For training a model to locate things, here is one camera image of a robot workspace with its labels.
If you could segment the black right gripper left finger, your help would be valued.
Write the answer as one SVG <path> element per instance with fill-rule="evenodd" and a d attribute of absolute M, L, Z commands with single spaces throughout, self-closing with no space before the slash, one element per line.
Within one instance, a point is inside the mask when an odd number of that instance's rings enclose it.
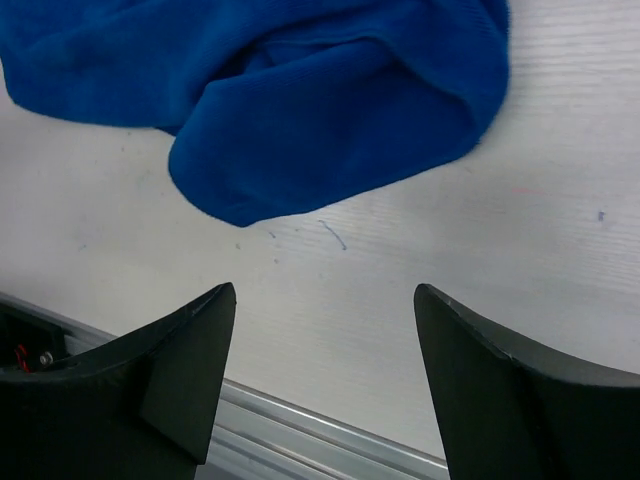
<path fill-rule="evenodd" d="M 2 477 L 193 478 L 207 459 L 235 312 L 224 283 L 39 371 L 3 369 Z"/>

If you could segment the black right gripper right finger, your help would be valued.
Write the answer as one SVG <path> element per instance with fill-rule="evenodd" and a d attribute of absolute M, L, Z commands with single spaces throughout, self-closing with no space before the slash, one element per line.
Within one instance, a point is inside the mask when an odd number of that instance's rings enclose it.
<path fill-rule="evenodd" d="M 453 479 L 636 479 L 639 377 L 545 346 L 432 285 L 414 311 Z"/>

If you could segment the blue microfiber towel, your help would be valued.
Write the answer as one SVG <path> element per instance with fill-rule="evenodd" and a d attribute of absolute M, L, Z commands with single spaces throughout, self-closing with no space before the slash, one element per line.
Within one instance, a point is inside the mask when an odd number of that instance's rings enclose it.
<path fill-rule="evenodd" d="M 509 83 L 505 1 L 5 1 L 10 98 L 173 136 L 169 174 L 246 227 L 455 161 Z"/>

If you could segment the aluminium mounting rail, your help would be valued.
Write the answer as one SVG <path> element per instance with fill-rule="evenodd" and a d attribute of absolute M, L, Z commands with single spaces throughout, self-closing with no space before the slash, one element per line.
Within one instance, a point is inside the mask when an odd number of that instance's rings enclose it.
<path fill-rule="evenodd" d="M 39 371 L 117 337 L 1 300 L 1 372 Z M 198 474 L 242 479 L 444 479 L 443 460 L 223 378 L 206 462 Z"/>

